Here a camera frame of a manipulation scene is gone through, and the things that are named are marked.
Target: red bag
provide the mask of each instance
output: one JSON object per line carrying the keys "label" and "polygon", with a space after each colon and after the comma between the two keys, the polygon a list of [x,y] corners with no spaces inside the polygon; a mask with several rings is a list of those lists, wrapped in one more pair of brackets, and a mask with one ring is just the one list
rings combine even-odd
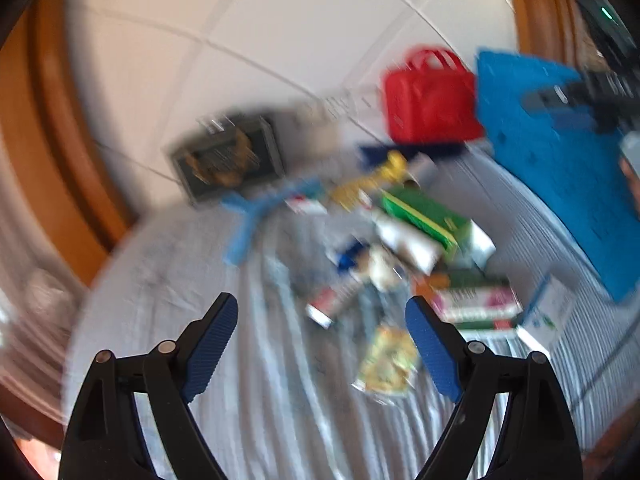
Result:
{"label": "red bag", "polygon": [[[437,60],[438,68],[430,65]],[[398,144],[463,142],[484,135],[476,120],[476,76],[452,51],[426,47],[383,77],[389,136]]]}

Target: red bag handle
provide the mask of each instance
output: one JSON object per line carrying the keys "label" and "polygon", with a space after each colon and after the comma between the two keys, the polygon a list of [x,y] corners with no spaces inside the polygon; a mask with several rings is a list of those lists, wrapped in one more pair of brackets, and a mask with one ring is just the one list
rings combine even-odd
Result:
{"label": "red bag handle", "polygon": [[406,54],[406,64],[412,70],[424,70],[425,67],[431,68],[426,64],[426,60],[430,56],[435,56],[442,65],[442,70],[468,72],[460,58],[454,52],[447,50],[446,48],[429,48],[424,46],[412,48]]}

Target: blue object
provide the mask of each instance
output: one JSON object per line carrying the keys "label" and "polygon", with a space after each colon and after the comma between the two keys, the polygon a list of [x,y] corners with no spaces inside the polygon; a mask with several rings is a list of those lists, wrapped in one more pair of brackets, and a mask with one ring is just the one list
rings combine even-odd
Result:
{"label": "blue object", "polygon": [[414,298],[411,298],[406,304],[404,320],[406,321],[406,329],[411,334],[422,362],[429,371],[438,392],[457,403],[462,397],[462,387],[458,379],[456,361],[440,341],[436,331]]}
{"label": "blue object", "polygon": [[237,323],[238,302],[229,294],[187,361],[186,380],[180,391],[187,404],[207,389]]}
{"label": "blue object", "polygon": [[554,124],[572,124],[571,112],[532,117],[520,105],[525,92],[578,78],[557,63],[481,52],[478,117],[495,160],[558,215],[621,301],[640,276],[640,222],[618,166],[622,133],[595,134],[585,127],[584,110],[576,110],[574,129],[555,130]]}
{"label": "blue object", "polygon": [[318,178],[314,178],[303,180],[292,186],[285,187],[279,192],[265,194],[253,200],[247,200],[236,192],[223,196],[220,203],[225,208],[244,215],[242,225],[226,248],[224,262],[227,265],[239,266],[246,260],[258,223],[272,209],[280,205],[283,200],[296,195],[317,194],[321,191],[322,183]]}
{"label": "blue object", "polygon": [[349,269],[353,269],[358,265],[356,258],[358,254],[360,254],[364,249],[369,247],[369,244],[363,244],[357,238],[354,238],[354,243],[349,246],[347,250],[345,250],[340,257],[338,258],[338,274],[344,274]]}

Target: small box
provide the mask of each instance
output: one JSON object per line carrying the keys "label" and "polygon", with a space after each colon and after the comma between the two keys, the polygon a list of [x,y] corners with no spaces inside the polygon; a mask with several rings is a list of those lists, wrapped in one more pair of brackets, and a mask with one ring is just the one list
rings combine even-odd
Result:
{"label": "small box", "polygon": [[[485,291],[490,289],[503,290],[508,301],[489,307],[472,305],[469,309],[469,300],[481,300],[486,295]],[[506,277],[485,276],[471,269],[437,272],[428,277],[414,278],[413,290],[415,295],[427,300],[441,320],[450,322],[468,341],[516,335],[516,317],[522,307]],[[443,312],[443,301],[455,298],[461,301],[450,304]]]}
{"label": "small box", "polygon": [[547,357],[564,332],[574,311],[575,294],[560,280],[548,275],[538,287],[516,328],[518,337],[532,350]]}
{"label": "small box", "polygon": [[441,243],[449,263],[468,258],[482,269],[495,253],[491,238],[475,222],[427,197],[420,189],[396,186],[383,191],[382,206],[389,215],[415,225]]}
{"label": "small box", "polygon": [[233,119],[232,124],[225,124],[225,130],[196,134],[170,154],[192,203],[284,176],[280,150],[267,118]]}

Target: metal screw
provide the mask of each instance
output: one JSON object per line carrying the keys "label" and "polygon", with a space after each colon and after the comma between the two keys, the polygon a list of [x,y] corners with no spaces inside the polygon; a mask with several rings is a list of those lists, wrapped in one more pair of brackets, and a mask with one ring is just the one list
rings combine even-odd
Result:
{"label": "metal screw", "polygon": [[167,339],[166,341],[162,341],[158,345],[158,351],[161,354],[170,354],[174,350],[175,350],[175,341],[171,341],[170,339]]}
{"label": "metal screw", "polygon": [[95,362],[97,363],[105,363],[107,362],[109,359],[111,359],[111,352],[108,350],[100,350],[96,355],[95,355]]}
{"label": "metal screw", "polygon": [[469,343],[468,348],[472,354],[481,354],[486,350],[486,346],[479,341],[472,341]]}
{"label": "metal screw", "polygon": [[531,358],[539,365],[543,365],[544,363],[546,363],[546,356],[542,352],[533,352],[531,354]]}

